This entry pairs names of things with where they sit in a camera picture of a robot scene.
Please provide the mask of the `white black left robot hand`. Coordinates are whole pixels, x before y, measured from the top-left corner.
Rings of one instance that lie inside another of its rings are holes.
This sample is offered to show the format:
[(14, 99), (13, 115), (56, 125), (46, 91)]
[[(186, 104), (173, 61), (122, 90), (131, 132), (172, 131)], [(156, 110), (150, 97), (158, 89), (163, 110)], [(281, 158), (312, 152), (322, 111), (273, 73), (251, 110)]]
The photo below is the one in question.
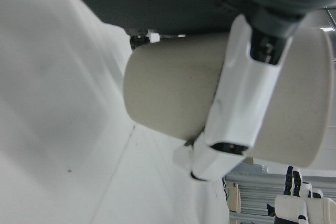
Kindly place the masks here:
[(272, 65), (251, 57), (252, 35), (245, 16), (237, 16), (204, 129), (174, 151), (174, 163), (194, 180), (221, 179), (255, 146), (293, 38), (286, 39), (279, 62)]

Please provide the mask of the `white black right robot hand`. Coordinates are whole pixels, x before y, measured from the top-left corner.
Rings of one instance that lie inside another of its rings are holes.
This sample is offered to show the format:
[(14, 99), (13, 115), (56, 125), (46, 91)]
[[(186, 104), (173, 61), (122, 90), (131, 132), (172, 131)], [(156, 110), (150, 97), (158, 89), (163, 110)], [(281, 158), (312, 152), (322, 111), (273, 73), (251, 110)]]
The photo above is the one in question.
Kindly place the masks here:
[(298, 167), (288, 166), (285, 188), (275, 198), (274, 223), (335, 223), (335, 200), (305, 182)]

